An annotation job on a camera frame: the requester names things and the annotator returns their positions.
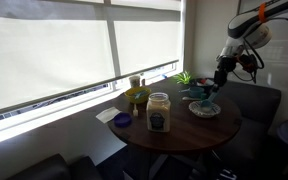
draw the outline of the roller shade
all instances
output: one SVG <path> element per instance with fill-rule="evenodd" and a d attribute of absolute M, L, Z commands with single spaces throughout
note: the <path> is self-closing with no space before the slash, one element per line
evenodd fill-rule
<path fill-rule="evenodd" d="M 180 2 L 143 1 L 0 0 L 0 109 L 178 59 Z"/>

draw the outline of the green plant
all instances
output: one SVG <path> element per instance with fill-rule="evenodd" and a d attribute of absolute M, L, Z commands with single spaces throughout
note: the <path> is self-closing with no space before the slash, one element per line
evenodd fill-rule
<path fill-rule="evenodd" d="M 173 78 L 176 80 L 176 83 L 188 84 L 192 76 L 188 71 L 184 71 L 182 73 L 176 74 L 173 76 Z"/>

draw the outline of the round wooden table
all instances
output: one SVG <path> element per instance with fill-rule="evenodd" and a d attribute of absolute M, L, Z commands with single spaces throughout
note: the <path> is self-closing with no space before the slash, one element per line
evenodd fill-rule
<path fill-rule="evenodd" d="M 119 128 L 108 122 L 111 131 L 127 144 L 135 145 L 149 152 L 159 154 L 190 154 L 212 150 L 229 141 L 240 128 L 239 108 L 229 99 L 218 96 L 214 103 L 221 107 L 221 113 L 212 118 L 200 118 L 188 106 L 193 101 L 183 101 L 188 87 L 166 79 L 148 86 L 152 92 L 165 92 L 171 101 L 171 130 L 168 133 L 152 132 L 147 129 L 146 103 L 138 104 L 138 117 L 132 115 L 133 104 L 124 94 L 114 100 L 113 105 L 132 116 L 132 124 Z"/>

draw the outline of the decorative plate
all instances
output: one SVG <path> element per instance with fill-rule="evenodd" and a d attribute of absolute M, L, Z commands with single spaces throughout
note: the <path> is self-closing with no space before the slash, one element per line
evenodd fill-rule
<path fill-rule="evenodd" d="M 194 101 L 188 106 L 188 108 L 198 117 L 211 118 L 221 112 L 221 108 L 214 103 L 212 103 L 212 110 L 210 112 L 204 112 L 201 109 L 201 103 L 202 101 Z"/>

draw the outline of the blue lid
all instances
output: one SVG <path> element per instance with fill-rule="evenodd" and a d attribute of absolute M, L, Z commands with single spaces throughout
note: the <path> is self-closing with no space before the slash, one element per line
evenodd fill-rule
<path fill-rule="evenodd" d="M 132 123 L 132 118 L 128 113 L 119 113 L 113 118 L 114 124 L 117 127 L 127 127 Z"/>

